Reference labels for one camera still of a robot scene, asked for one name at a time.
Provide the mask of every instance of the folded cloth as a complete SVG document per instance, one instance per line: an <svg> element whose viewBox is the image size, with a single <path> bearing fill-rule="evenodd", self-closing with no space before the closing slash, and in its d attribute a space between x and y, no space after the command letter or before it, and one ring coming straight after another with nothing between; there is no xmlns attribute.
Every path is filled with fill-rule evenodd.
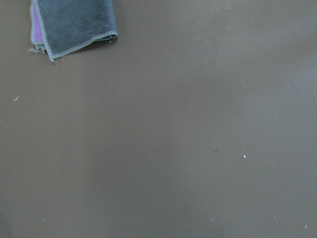
<svg viewBox="0 0 317 238"><path fill-rule="evenodd" d="M33 51L46 50L52 62L118 35L111 0L32 0L30 13Z"/></svg>

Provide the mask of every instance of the towel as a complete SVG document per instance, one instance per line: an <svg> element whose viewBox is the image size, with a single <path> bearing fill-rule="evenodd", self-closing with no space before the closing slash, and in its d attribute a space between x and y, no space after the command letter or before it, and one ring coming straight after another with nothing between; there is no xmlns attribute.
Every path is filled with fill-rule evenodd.
<svg viewBox="0 0 317 238"><path fill-rule="evenodd" d="M52 62L118 35L111 0L32 0L30 14L32 51L46 50Z"/></svg>

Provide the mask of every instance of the gray surface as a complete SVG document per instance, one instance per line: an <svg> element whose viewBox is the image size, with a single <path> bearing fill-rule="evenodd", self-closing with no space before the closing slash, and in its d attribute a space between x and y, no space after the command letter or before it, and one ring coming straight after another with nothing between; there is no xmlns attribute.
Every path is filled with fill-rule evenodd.
<svg viewBox="0 0 317 238"><path fill-rule="evenodd" d="M1 1L0 237L315 237L317 2L113 5L52 64Z"/></svg>

